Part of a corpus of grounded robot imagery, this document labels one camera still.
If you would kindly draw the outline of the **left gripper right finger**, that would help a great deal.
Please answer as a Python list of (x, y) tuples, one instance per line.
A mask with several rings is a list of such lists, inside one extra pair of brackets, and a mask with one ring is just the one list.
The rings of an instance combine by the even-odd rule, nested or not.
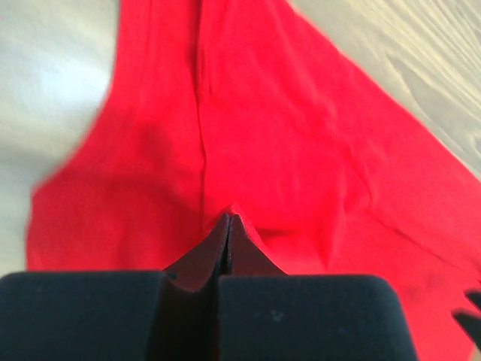
[(415, 360), (398, 296), (372, 275), (287, 275), (231, 219), (218, 289), (222, 360)]

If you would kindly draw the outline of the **red t-shirt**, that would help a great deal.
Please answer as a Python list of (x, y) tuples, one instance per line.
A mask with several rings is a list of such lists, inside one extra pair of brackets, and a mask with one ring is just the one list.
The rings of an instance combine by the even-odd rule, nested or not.
[(161, 269), (237, 211), (290, 274), (371, 274), (466, 360), (480, 183), (285, 1), (123, 1), (92, 131), (32, 197), (30, 271)]

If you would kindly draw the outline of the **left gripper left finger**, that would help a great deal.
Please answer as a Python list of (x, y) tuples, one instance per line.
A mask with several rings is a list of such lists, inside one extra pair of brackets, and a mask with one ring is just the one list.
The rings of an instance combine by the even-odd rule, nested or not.
[(3, 360), (209, 360), (223, 215), (164, 271), (17, 272), (1, 279)]

